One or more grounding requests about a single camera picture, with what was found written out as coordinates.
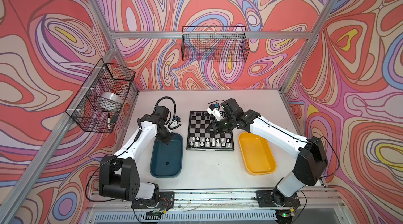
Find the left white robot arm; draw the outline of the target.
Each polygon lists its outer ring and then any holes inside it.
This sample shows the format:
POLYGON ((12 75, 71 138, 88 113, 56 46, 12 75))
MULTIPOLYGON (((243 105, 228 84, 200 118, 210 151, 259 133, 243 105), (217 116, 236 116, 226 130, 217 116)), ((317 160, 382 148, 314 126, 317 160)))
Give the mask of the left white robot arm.
POLYGON ((100 196, 131 202, 155 198, 159 192, 158 185, 141 181, 137 162, 152 140, 166 145, 172 141, 174 133, 165 126, 169 115, 167 107, 156 106, 152 114, 137 120, 138 129, 121 149, 101 160, 100 196))

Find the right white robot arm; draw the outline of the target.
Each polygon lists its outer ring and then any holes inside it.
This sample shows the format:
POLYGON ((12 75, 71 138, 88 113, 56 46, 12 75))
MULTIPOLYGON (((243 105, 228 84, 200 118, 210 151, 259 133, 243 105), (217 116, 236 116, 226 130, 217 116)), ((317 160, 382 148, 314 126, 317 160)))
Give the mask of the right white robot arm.
POLYGON ((286 205, 303 187, 314 186, 328 166, 321 139, 309 139, 292 133, 254 110, 243 111, 234 98, 227 99, 220 105, 212 102, 207 113, 214 120, 208 125, 206 132, 221 134, 235 128, 244 130, 282 148, 296 160, 293 170, 270 193, 270 200, 276 206, 286 205))

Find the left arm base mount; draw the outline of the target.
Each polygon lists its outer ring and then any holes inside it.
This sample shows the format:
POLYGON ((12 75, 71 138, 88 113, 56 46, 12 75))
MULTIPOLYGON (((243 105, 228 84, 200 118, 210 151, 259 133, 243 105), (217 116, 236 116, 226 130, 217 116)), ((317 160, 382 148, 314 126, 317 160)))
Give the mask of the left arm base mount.
POLYGON ((135 199, 131 208, 169 210, 174 207, 174 199, 173 191, 160 191, 155 193, 151 199, 135 199))

